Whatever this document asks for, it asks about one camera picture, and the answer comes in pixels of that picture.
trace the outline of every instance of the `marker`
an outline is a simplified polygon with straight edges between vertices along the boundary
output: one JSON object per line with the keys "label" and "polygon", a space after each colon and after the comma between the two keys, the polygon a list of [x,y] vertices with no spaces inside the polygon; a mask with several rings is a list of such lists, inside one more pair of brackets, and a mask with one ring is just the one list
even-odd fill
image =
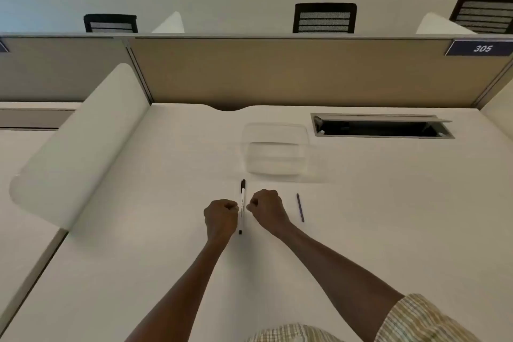
{"label": "marker", "polygon": [[303,209],[301,208],[301,201],[299,200],[299,193],[296,193],[296,197],[298,198],[298,206],[299,206],[299,213],[301,215],[301,222],[304,222],[305,218],[303,217]]}
{"label": "marker", "polygon": [[239,234],[242,234],[242,226],[244,223],[244,208],[246,207],[246,204],[244,202],[245,196],[246,196],[246,180],[242,180],[240,182],[240,209],[239,209],[239,220],[238,220]]}

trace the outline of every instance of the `shirt sleeve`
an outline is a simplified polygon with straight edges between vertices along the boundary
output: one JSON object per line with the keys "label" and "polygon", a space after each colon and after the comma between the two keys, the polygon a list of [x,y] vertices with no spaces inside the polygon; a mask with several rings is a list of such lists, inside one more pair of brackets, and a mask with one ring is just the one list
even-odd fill
{"label": "shirt sleeve", "polygon": [[410,294],[388,313],[375,342],[479,342],[424,296]]}

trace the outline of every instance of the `black mesh chair back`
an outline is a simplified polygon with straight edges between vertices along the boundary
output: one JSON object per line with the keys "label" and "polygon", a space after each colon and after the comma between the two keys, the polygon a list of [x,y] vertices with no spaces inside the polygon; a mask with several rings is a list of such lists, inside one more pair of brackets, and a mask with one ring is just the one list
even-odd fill
{"label": "black mesh chair back", "polygon": [[138,33],[136,20],[137,15],[84,15],[87,33]]}
{"label": "black mesh chair back", "polygon": [[449,20],[480,34],[513,34],[513,0],[458,0]]}
{"label": "black mesh chair back", "polygon": [[293,33],[354,33],[355,3],[298,3]]}

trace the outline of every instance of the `fist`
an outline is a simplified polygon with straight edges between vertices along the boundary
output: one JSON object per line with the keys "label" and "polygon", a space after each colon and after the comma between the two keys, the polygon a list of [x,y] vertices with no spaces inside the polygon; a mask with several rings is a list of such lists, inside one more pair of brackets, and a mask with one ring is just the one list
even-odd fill
{"label": "fist", "polygon": [[253,213],[260,226],[275,237],[280,237],[292,227],[292,223],[283,208],[282,199],[278,196],[278,192],[274,190],[256,192],[247,205],[247,209]]}
{"label": "fist", "polygon": [[228,243],[231,235],[237,229],[239,207],[233,200],[214,200],[203,210],[207,225],[208,241]]}

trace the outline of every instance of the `plaid shirt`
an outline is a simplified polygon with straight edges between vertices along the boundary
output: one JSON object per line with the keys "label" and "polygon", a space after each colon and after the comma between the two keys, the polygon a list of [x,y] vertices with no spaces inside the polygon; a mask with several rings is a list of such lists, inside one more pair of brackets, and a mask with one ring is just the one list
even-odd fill
{"label": "plaid shirt", "polygon": [[[341,342],[330,333],[300,324],[263,330],[246,342]],[[390,310],[375,342],[479,342],[455,320],[419,294],[399,300]]]}

